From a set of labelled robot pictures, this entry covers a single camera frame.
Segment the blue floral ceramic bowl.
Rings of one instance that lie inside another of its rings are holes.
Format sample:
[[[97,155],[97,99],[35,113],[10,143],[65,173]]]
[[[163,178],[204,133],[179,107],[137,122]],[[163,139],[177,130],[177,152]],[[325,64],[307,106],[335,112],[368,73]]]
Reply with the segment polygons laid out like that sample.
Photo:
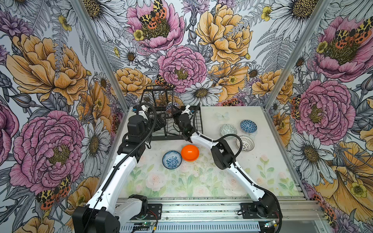
[[[162,164],[166,169],[174,170],[178,168],[183,161],[181,153],[175,150],[168,151],[162,158]]]

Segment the red patterned ceramic bowl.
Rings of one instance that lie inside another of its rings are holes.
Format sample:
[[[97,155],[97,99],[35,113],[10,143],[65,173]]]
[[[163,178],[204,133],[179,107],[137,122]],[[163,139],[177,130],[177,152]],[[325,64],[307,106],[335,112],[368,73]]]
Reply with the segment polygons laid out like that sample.
[[[168,114],[171,114],[172,112],[180,109],[180,105],[175,102],[169,102],[168,105],[166,106],[166,112]]]

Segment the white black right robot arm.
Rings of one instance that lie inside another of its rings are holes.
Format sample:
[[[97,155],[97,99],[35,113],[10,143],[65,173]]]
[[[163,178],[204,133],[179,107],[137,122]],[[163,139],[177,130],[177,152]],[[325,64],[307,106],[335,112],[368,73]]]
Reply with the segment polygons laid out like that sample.
[[[239,165],[237,157],[243,149],[241,138],[235,134],[228,134],[219,139],[211,139],[203,135],[198,132],[195,126],[195,117],[200,107],[195,107],[194,111],[189,108],[189,105],[184,109],[172,107],[172,118],[182,138],[192,144],[210,149],[215,165],[235,177],[242,188],[249,194],[254,204],[252,213],[257,214],[261,218],[269,218],[272,214],[275,214],[278,220],[282,220],[283,215],[276,195],[259,186]],[[225,140],[227,137],[235,137],[239,141],[238,152],[234,153],[232,151]]]

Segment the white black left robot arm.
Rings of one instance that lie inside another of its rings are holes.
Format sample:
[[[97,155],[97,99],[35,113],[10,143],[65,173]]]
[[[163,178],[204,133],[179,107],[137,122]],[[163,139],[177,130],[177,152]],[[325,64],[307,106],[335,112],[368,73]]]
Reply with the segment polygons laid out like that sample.
[[[143,103],[137,113],[128,119],[128,132],[118,148],[113,167],[98,191],[84,207],[77,207],[72,215],[77,233],[118,233],[133,217],[147,212],[147,197],[132,195],[125,203],[117,205],[119,195],[127,178],[146,150],[146,142],[157,124],[154,106]]]

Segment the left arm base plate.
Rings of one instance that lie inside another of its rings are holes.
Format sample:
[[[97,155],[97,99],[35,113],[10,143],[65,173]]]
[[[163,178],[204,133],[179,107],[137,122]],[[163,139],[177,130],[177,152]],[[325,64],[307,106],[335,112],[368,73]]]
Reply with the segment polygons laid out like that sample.
[[[150,203],[148,204],[148,210],[145,219],[146,220],[161,220],[162,207],[160,203]]]

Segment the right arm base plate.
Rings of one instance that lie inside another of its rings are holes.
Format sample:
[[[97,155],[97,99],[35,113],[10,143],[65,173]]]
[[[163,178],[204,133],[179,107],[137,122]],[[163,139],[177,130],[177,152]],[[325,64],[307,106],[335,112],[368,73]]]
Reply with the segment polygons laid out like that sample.
[[[241,203],[240,209],[237,211],[239,216],[242,216],[243,219],[278,219],[279,213],[277,211],[272,211],[268,213],[260,213],[257,206],[253,203]]]

